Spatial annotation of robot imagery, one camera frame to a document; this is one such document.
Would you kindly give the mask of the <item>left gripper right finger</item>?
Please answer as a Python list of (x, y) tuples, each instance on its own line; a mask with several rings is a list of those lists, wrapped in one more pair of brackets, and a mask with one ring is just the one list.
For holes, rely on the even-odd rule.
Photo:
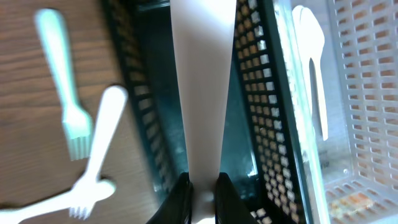
[(215, 217), (217, 224), (257, 224), (225, 172), (216, 182)]

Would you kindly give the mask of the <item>white fork horizontal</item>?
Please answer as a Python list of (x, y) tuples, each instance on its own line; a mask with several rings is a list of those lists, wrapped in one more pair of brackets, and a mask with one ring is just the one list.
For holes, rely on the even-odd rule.
[(69, 210), (69, 217), (86, 220), (96, 203), (109, 198), (115, 191), (115, 183), (103, 179), (88, 187), (85, 193), (76, 193), (76, 190), (71, 189), (21, 208), (1, 209), (1, 223), (20, 223), (26, 219), (59, 210)]

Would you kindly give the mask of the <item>white fork diagonal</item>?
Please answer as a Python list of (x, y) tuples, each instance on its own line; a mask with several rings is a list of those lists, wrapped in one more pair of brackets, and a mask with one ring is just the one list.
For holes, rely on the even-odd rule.
[(72, 202), (69, 215), (86, 220), (96, 202), (110, 197), (116, 191), (116, 184), (101, 179), (101, 169), (109, 145), (128, 99), (126, 89), (113, 85), (105, 89), (101, 97), (90, 158), (84, 174), (72, 188)]

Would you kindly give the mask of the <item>mint green plastic fork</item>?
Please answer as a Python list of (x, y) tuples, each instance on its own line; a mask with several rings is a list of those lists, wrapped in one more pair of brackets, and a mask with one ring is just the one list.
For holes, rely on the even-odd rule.
[(93, 122), (78, 98), (72, 56), (64, 17), (56, 9), (39, 9), (36, 30), (62, 108), (62, 127), (72, 161), (90, 156)]

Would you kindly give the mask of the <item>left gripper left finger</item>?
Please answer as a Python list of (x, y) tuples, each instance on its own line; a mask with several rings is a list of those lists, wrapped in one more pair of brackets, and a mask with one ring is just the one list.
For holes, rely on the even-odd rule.
[(191, 224), (193, 185), (187, 172), (178, 181), (147, 224)]

